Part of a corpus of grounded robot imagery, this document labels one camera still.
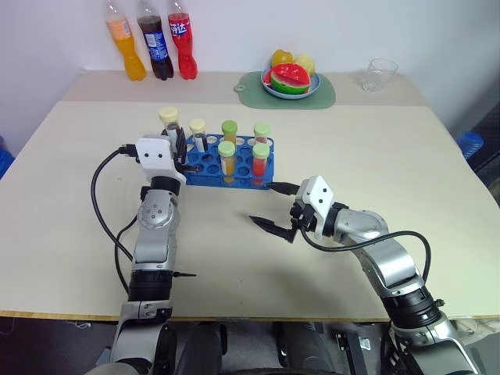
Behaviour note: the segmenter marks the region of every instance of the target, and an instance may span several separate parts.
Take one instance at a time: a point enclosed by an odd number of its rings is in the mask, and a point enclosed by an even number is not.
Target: white cap
[[[202,119],[193,119],[189,123],[189,129],[193,134],[203,133],[205,131],[205,121]]]
[[[164,123],[174,123],[179,119],[179,111],[175,107],[163,107],[158,111],[158,117]]]

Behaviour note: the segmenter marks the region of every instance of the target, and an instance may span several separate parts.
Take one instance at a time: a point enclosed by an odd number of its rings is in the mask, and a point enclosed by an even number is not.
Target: yellow fruit
[[[271,57],[271,67],[274,68],[276,65],[292,63],[294,62],[294,56],[290,52],[283,51],[282,49],[277,49],[273,57]]]
[[[309,73],[309,75],[312,75],[316,72],[316,64],[314,63],[313,58],[309,55],[297,56],[294,60],[294,63],[307,70],[307,73]]]

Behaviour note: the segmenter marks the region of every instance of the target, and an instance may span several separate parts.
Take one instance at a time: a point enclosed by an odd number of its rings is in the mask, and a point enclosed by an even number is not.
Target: green placemat
[[[250,72],[240,78],[234,90],[240,102],[250,108],[258,109],[325,109],[335,103],[335,90],[330,80],[323,74],[318,90],[307,98],[289,100],[271,95],[260,80],[262,72]]]

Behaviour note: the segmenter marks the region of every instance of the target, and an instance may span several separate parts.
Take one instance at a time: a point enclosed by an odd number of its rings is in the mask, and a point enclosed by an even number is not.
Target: blue test tube rack
[[[207,134],[209,149],[207,152],[199,152],[196,149],[191,135],[187,140],[187,160],[189,166],[197,166],[199,172],[186,172],[186,181],[188,185],[213,186],[220,188],[237,189],[258,189],[266,190],[266,184],[273,181],[274,175],[274,141],[268,138],[270,143],[270,155],[267,158],[266,174],[262,177],[256,177],[252,174],[252,142],[254,137],[237,137],[236,153],[234,154],[234,174],[227,176],[223,174],[220,165],[220,156],[218,145],[223,141],[222,134]],[[232,177],[234,181],[227,183],[224,177]]]

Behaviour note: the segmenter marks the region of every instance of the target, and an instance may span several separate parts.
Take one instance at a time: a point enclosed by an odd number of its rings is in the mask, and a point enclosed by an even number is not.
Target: red soda bottle
[[[193,58],[191,21],[182,0],[170,0],[168,15],[170,33],[178,51],[180,75],[185,80],[194,80],[198,75],[198,67]]]

